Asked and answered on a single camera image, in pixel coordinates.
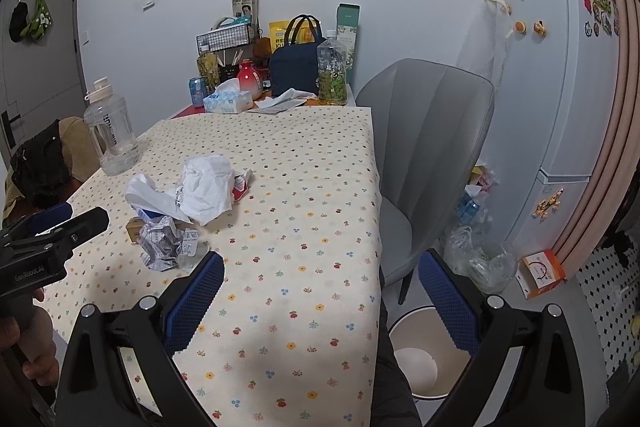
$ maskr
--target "clear plastic bag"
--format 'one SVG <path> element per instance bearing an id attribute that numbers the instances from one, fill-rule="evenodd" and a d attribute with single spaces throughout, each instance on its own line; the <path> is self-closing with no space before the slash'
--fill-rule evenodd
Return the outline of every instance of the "clear plastic bag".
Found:
<path id="1" fill-rule="evenodd" d="M 474 247 L 471 227 L 453 229 L 444 248 L 444 261 L 458 275 L 469 277 L 485 294 L 500 293 L 516 273 L 516 257 L 496 243 L 481 239 Z"/>

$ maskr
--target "floral tablecloth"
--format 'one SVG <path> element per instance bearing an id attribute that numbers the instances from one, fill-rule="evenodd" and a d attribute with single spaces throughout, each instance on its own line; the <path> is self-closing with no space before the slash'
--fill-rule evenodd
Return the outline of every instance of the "floral tablecloth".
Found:
<path id="1" fill-rule="evenodd" d="M 179 270 L 146 268 L 126 223 L 124 188 L 137 172 L 160 190 L 185 160 L 225 154 L 254 181 L 231 212 L 198 227 L 225 260 L 225 282 L 174 362 L 219 426 L 369 425 L 378 339 L 380 192 L 368 108 L 300 107 L 277 116 L 202 114 L 160 121 L 140 138 L 140 162 L 96 172 L 73 197 L 96 205 L 106 232 L 77 248 L 45 306 L 68 341 L 80 308 L 132 307 Z M 158 410 L 133 352 L 136 396 Z"/>

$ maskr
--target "soda can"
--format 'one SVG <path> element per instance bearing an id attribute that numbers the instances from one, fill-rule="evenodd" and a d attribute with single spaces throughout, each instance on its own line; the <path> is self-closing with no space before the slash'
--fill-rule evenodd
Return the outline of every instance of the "soda can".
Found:
<path id="1" fill-rule="evenodd" d="M 189 81 L 189 92 L 193 107 L 202 107 L 207 96 L 207 84 L 203 77 L 192 78 Z"/>

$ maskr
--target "pink curtain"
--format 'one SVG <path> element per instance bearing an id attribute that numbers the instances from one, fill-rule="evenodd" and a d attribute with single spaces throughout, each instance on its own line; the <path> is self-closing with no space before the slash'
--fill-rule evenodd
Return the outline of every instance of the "pink curtain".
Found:
<path id="1" fill-rule="evenodd" d="M 620 58 L 613 110 L 591 180 L 553 248 L 568 277 L 585 263 L 609 226 L 640 157 L 640 4 L 638 0 L 613 2 L 620 13 Z"/>

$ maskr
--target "person's leg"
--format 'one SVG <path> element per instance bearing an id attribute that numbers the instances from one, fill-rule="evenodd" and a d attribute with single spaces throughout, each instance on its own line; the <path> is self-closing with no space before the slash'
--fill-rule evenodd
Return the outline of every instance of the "person's leg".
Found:
<path id="1" fill-rule="evenodd" d="M 381 298 L 378 355 L 376 376 L 373 381 L 370 425 L 371 427 L 422 427 L 409 382 L 396 361 L 394 348 L 386 329 L 386 319 L 386 306 Z"/>

